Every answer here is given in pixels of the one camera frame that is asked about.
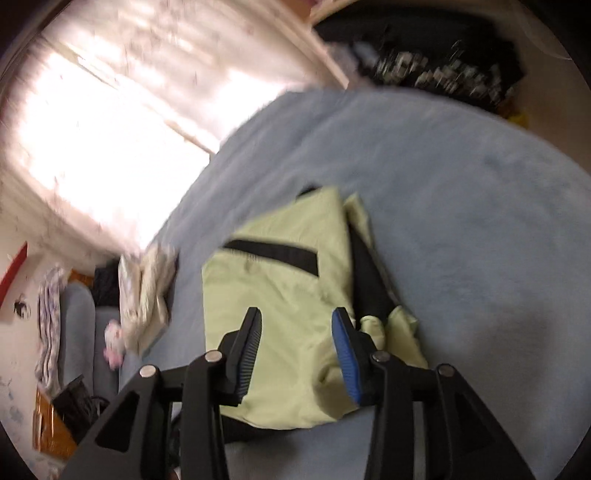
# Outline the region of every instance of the red object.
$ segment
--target red object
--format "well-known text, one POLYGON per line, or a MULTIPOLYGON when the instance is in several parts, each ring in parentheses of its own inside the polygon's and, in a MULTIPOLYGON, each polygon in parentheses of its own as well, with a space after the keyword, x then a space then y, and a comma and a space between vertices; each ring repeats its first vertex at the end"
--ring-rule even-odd
POLYGON ((4 298, 6 298, 8 289, 10 288, 10 285, 12 285, 14 278, 17 276, 18 270, 27 259, 27 246, 27 242, 25 242, 17 253, 17 256, 12 259, 12 263, 6 271, 6 275, 4 275, 4 278, 0 281, 0 307, 2 307, 4 298))

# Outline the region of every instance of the light blue blanket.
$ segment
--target light blue blanket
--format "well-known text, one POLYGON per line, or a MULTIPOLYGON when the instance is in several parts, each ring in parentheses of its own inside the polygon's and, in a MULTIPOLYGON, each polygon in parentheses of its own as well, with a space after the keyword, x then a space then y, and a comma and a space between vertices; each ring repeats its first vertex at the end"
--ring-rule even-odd
MULTIPOLYGON (((359 192, 430 363, 455 365, 553 479, 591 423, 591 178, 533 135, 425 93, 288 94, 240 128, 158 235, 180 251, 172 320, 122 381, 203 353, 203 263, 309 184, 359 192)), ((361 479, 370 431, 367 410, 233 445, 230 472, 361 479)))

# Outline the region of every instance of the black bag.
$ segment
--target black bag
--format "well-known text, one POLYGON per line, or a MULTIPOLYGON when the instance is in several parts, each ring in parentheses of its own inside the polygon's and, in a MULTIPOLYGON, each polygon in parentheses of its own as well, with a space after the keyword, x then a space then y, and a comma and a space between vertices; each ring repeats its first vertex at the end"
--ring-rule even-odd
POLYGON ((523 78, 514 45, 474 15, 437 8, 354 4, 321 22, 376 85, 413 87, 495 112, 523 78))
POLYGON ((91 397, 84 385, 83 375, 77 377, 51 402, 72 438, 79 444, 109 402, 102 397, 91 397))

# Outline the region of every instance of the white wall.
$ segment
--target white wall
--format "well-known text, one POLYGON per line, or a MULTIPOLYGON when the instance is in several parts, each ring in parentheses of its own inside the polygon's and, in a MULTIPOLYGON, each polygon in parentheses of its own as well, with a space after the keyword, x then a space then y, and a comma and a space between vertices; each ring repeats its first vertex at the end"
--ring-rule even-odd
MULTIPOLYGON (((0 277, 25 240, 17 228, 0 223, 0 277)), ((50 471, 59 465, 32 447, 37 388, 37 291, 44 273, 54 263, 54 258, 44 255, 35 245, 30 246, 29 256, 0 308, 0 421, 25 463, 41 480, 48 479, 50 471), (14 302, 21 293, 30 308, 27 319, 14 313, 14 302)))

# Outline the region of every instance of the pink toy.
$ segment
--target pink toy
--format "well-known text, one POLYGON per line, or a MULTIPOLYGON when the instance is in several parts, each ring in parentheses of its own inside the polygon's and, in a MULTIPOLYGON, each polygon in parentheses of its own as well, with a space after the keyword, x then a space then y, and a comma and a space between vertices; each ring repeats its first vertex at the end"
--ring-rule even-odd
POLYGON ((111 370, 117 370, 123 365, 125 357, 125 342, 121 332, 121 325, 116 320, 111 320, 105 329, 105 345, 103 351, 105 360, 109 362, 111 370))

